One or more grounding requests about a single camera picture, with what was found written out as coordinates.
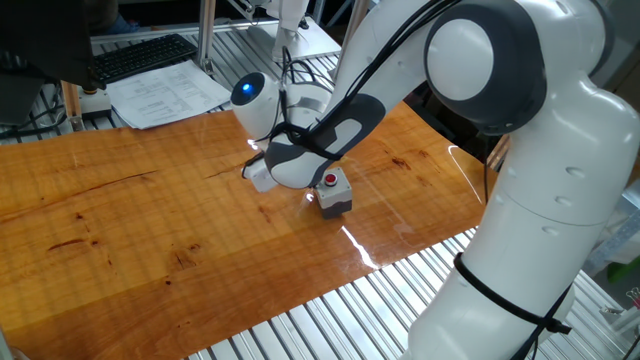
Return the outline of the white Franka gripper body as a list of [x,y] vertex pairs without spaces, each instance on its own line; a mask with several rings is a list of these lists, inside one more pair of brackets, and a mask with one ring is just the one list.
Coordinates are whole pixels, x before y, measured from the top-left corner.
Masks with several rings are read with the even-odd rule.
[[278,186],[263,159],[246,163],[243,168],[243,178],[249,180],[259,193],[269,192]]

